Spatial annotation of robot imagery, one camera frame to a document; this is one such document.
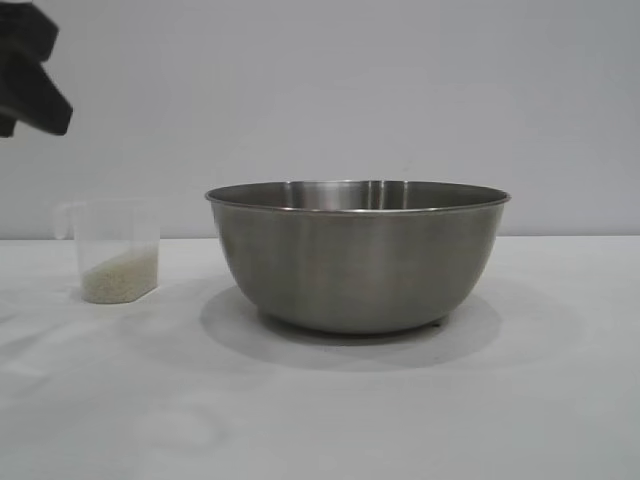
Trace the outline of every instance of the plastic measuring cup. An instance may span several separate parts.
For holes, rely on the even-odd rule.
[[[60,205],[55,237],[73,231],[82,298],[132,302],[158,286],[158,225],[151,199],[103,199]]]

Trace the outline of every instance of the white wall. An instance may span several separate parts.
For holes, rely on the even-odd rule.
[[[2,141],[0,237],[63,200],[283,179],[487,184],[504,234],[640,233],[638,0],[40,0],[68,136]]]

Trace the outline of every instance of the white table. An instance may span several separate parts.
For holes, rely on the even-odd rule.
[[[1,479],[640,478],[640,238],[501,238],[387,341],[261,321],[216,240],[161,266],[95,306],[70,242],[0,243]]]

